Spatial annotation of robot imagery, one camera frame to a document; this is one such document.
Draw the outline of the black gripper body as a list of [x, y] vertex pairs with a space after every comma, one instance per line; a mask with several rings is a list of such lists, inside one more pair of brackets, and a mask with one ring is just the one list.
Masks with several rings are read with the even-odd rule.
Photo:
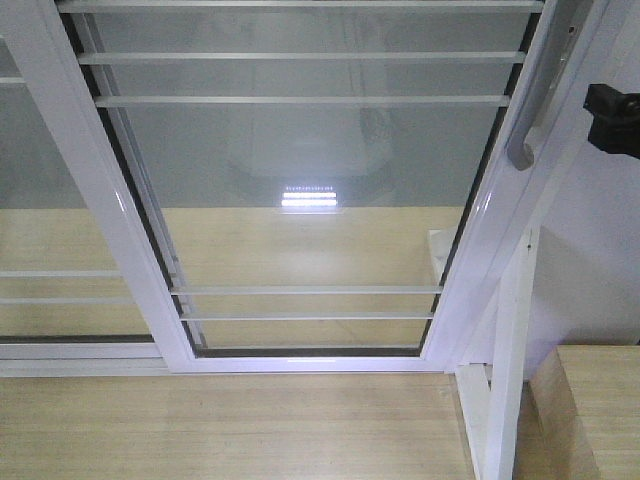
[[583, 108], [593, 116], [588, 141], [608, 154], [639, 158], [639, 94], [590, 84]]

